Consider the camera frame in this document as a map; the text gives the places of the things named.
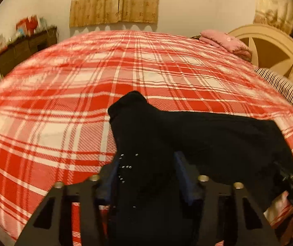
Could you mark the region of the black pants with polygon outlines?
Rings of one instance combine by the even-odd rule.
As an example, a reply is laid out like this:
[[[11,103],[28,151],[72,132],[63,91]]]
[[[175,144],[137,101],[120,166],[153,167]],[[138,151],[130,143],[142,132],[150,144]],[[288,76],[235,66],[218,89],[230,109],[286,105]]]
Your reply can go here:
[[[293,155],[274,121],[168,112],[137,91],[108,110],[112,245],[278,245],[264,213]]]

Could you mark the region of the striped pillow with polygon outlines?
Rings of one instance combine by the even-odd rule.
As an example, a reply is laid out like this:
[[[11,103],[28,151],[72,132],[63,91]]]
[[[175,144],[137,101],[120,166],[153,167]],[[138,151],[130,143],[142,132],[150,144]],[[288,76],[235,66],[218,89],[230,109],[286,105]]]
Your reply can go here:
[[[254,72],[256,72],[267,83],[269,83],[286,99],[287,102],[293,106],[293,83],[288,78],[268,68],[256,67]]]

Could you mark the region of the red plaid bed cover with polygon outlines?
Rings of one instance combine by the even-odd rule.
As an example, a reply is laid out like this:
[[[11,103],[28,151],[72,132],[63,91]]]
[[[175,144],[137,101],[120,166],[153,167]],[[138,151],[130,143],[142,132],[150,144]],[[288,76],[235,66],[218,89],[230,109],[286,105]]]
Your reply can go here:
[[[111,160],[107,109],[133,90],[162,110],[272,119],[293,153],[293,106],[252,64],[165,33],[75,36],[0,82],[0,235],[8,244],[55,182],[79,182]]]

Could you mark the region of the cream wooden headboard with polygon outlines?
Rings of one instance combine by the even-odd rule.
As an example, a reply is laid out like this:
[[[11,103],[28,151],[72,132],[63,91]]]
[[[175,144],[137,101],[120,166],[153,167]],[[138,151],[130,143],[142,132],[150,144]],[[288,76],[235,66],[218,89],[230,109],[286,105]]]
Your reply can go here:
[[[248,24],[229,34],[252,50],[251,63],[288,77],[293,67],[293,38],[285,32],[265,25]]]

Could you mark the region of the pink folded blanket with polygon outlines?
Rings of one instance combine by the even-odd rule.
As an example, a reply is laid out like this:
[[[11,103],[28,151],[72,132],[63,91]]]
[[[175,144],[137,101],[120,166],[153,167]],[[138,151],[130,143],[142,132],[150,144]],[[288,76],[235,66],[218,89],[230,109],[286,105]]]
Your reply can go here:
[[[251,62],[252,50],[240,39],[216,30],[204,30],[200,33],[200,41],[209,43],[217,48],[223,48],[241,59]]]

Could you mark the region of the dark wooden desk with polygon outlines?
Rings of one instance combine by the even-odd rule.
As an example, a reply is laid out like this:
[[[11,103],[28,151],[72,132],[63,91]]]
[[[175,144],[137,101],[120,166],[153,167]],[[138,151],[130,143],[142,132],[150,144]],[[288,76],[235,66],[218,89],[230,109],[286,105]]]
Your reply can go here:
[[[57,43],[58,30],[51,26],[32,36],[18,38],[4,49],[0,50],[0,75],[5,77],[14,67],[30,58],[35,53],[42,51]]]

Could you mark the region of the white greeting card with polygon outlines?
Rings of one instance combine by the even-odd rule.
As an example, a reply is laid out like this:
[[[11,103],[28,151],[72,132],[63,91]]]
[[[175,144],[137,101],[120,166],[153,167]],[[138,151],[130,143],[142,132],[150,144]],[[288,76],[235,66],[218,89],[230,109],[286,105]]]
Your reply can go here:
[[[3,34],[0,35],[0,50],[7,46],[6,38]]]

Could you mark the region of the red gift bag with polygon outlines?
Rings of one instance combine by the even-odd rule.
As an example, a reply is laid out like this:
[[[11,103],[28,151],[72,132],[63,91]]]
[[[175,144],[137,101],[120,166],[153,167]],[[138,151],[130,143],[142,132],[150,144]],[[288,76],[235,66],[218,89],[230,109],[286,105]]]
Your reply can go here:
[[[17,22],[16,31],[23,36],[31,36],[37,27],[38,17],[36,15],[32,15]]]

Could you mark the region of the beige patterned window curtain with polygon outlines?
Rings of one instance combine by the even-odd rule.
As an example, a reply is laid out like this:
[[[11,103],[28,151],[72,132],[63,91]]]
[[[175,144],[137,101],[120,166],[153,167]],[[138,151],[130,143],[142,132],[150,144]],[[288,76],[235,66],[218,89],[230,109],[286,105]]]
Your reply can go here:
[[[69,27],[119,22],[157,24],[159,0],[71,0]]]

